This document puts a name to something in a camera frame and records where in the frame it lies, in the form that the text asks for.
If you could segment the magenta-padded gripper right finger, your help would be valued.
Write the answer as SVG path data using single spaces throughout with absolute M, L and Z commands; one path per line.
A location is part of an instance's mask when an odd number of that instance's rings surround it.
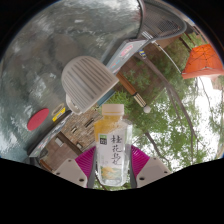
M 130 184 L 141 188 L 171 174 L 158 157 L 150 157 L 139 148 L 131 147 Z

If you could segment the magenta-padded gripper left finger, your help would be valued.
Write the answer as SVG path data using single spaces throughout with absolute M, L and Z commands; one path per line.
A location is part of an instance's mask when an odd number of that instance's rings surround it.
M 95 182 L 96 148 L 92 147 L 76 159 L 66 159 L 53 174 L 76 185 L 92 189 Z

